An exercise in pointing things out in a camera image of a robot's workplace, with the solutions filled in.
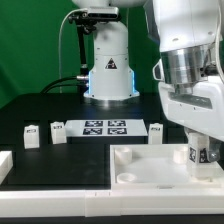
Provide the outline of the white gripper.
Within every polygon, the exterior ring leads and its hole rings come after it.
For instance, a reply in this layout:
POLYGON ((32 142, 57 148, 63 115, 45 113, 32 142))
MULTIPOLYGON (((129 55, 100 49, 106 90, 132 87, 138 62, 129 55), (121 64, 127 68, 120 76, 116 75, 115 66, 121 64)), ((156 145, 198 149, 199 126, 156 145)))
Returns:
POLYGON ((164 81, 162 62, 153 67, 163 112, 174 123, 210 136, 207 157, 209 162, 220 159, 221 141, 224 142, 224 84, 218 76, 198 82, 193 94, 179 95, 174 86, 164 81))

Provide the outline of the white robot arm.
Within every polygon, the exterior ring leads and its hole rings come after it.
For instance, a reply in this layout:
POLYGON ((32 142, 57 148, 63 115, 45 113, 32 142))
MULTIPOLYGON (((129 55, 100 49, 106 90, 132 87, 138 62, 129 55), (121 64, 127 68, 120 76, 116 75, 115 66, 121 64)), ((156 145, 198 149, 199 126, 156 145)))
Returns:
POLYGON ((220 62, 224 0, 72 0, 94 34, 94 66, 84 97, 135 98, 128 30, 119 9, 142 6, 149 38, 159 44, 153 68, 166 118, 187 130, 190 158, 214 162, 224 141, 224 72, 220 62))

